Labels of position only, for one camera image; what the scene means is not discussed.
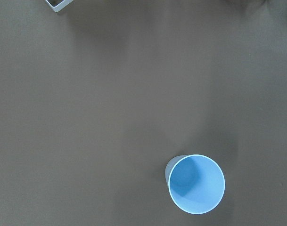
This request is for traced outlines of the light blue cup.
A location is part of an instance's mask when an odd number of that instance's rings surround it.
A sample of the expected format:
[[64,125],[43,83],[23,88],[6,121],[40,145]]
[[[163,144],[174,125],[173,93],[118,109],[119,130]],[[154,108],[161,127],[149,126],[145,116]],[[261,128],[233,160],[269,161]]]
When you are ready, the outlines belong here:
[[207,156],[176,156],[168,161],[164,174],[172,201],[186,213],[208,213],[218,206],[224,196],[224,173]]

